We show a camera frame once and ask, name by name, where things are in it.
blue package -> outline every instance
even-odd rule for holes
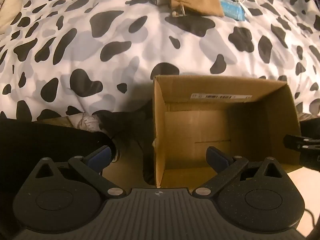
[[[244,10],[240,3],[231,0],[220,0],[224,15],[237,21],[244,21]]]

cow print blanket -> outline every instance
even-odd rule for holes
[[[35,121],[134,111],[157,74],[287,81],[300,111],[320,105],[313,0],[247,0],[246,21],[186,16],[146,0],[24,0],[0,36],[1,117]]]

cardboard box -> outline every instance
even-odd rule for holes
[[[283,146],[300,127],[286,82],[225,76],[161,75],[154,79],[157,187],[194,189],[216,173],[205,153],[215,146],[249,161],[275,157],[287,172],[299,153]]]

white sticker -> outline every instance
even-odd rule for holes
[[[248,99],[250,95],[198,94],[193,93],[190,99]]]

ribbed gray surface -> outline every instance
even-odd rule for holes
[[[305,238],[294,229],[273,235],[241,230],[226,222],[210,200],[194,198],[186,189],[133,189],[125,198],[109,200],[98,217],[75,231],[46,235],[24,230],[15,238],[15,240],[31,239],[300,240]]]

